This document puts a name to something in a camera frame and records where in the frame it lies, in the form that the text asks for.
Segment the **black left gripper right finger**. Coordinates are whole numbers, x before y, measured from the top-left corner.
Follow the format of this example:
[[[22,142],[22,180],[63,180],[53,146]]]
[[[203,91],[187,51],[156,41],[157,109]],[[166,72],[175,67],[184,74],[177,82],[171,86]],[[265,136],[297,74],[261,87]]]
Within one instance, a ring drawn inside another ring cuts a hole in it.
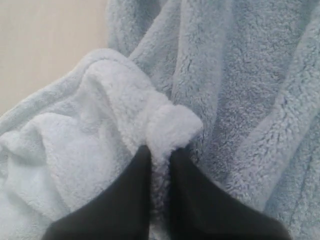
[[[290,240],[277,220],[212,183],[182,148],[170,156],[169,230],[173,240]]]

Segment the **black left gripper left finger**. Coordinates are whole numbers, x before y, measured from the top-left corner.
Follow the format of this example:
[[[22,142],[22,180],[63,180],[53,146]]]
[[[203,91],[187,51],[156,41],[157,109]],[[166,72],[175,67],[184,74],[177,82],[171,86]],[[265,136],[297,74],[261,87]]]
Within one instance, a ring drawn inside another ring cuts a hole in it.
[[[143,145],[107,189],[85,206],[52,223],[42,239],[148,239],[150,184],[151,153]]]

